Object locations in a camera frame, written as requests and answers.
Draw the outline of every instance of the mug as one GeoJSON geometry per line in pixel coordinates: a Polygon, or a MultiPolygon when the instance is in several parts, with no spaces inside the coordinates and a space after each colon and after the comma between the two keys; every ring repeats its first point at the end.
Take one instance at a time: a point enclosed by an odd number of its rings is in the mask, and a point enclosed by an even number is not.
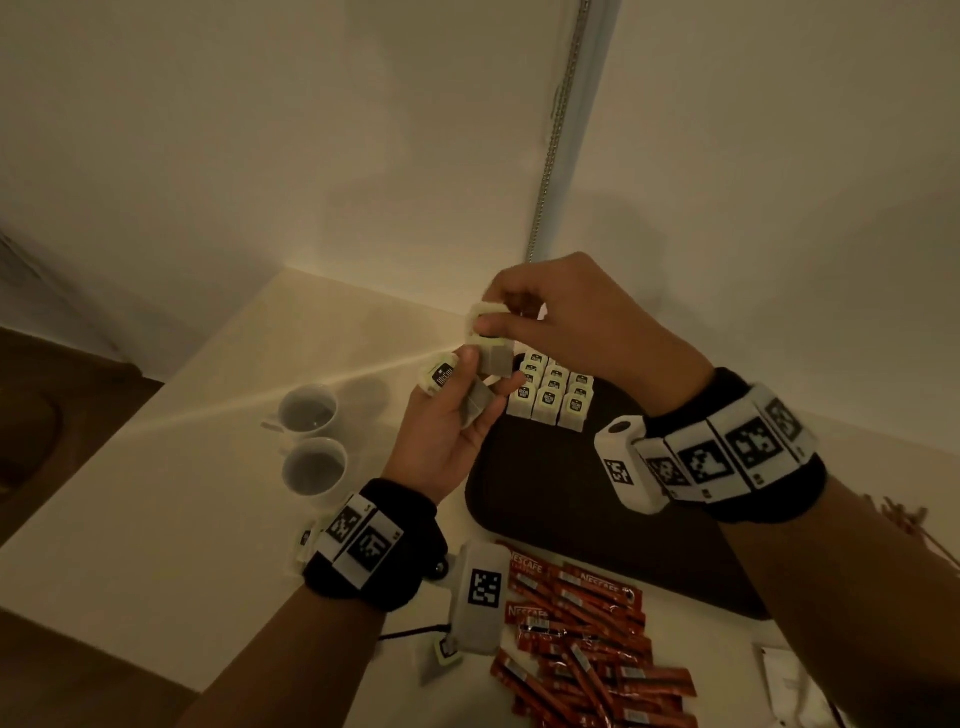
{"type": "Polygon", "coordinates": [[[283,460],[283,483],[298,496],[321,496],[343,482],[347,451],[336,440],[314,437],[293,447],[283,460]]]}
{"type": "Polygon", "coordinates": [[[297,439],[329,432],[337,422],[340,405],[333,390],[322,384],[305,384],[288,392],[276,414],[260,426],[275,432],[289,432],[297,439]]]}

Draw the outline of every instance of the white table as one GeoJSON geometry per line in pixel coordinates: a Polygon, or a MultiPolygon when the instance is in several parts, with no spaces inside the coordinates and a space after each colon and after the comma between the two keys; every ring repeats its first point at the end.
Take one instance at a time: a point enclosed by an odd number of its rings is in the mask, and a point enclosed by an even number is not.
{"type": "MultiPolygon", "coordinates": [[[[423,359],[462,337],[453,314],[282,272],[0,550],[0,606],[202,691],[299,585],[292,540],[339,497],[286,490],[279,436],[261,420],[299,384],[333,386],[344,486],[359,487],[379,474],[423,359]]],[[[439,520],[451,551],[487,536],[463,488],[439,520]]],[[[701,725],[768,725],[757,623],[641,588],[658,662],[690,668],[701,725]]],[[[447,599],[425,586],[388,628],[444,621],[447,599]]],[[[419,644],[383,647],[349,725],[514,720],[490,658],[468,657],[419,688],[419,644]]]]}

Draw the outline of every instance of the black wristband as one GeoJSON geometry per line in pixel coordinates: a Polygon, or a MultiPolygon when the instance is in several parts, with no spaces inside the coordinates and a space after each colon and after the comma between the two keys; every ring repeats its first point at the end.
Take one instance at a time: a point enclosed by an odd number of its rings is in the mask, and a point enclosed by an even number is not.
{"type": "MultiPolygon", "coordinates": [[[[424,577],[435,575],[445,563],[447,546],[437,525],[437,506],[420,493],[391,480],[370,481],[360,495],[372,502],[403,530],[362,590],[356,589],[334,569],[321,553],[315,553],[303,571],[306,586],[316,594],[334,599],[361,598],[376,609],[393,612],[407,604],[420,589],[424,577]]],[[[357,530],[357,538],[363,529],[357,530]]],[[[350,548],[353,540],[343,545],[350,548]]]]}
{"type": "MultiPolygon", "coordinates": [[[[751,386],[729,369],[714,371],[710,384],[682,407],[660,417],[648,418],[647,438],[662,438],[702,422],[724,407],[742,400],[751,386]]],[[[729,498],[702,507],[722,523],[784,523],[803,515],[817,502],[827,486],[827,466],[818,455],[798,470],[772,485],[746,496],[729,498]]]]}

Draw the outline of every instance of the black tray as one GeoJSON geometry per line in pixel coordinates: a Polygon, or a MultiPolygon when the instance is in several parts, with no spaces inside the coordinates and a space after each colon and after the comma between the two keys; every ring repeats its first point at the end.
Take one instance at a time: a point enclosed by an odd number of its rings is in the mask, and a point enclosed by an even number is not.
{"type": "Polygon", "coordinates": [[[632,576],[753,619],[770,615],[720,528],[695,507],[655,516],[620,503],[593,436],[621,415],[643,414],[597,379],[583,432],[504,415],[467,481],[480,525],[510,539],[632,576]]]}

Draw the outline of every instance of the pile of coffee sachets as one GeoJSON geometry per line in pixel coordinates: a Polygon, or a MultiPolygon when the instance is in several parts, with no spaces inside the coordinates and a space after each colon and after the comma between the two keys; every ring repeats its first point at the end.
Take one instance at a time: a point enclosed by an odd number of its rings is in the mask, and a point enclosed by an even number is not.
{"type": "Polygon", "coordinates": [[[507,623],[539,664],[534,674],[502,649],[493,660],[515,714],[535,728],[697,728],[684,713],[684,697],[697,694],[689,670],[654,666],[640,591],[499,543],[513,553],[510,591],[522,600],[507,603],[507,623]]]}

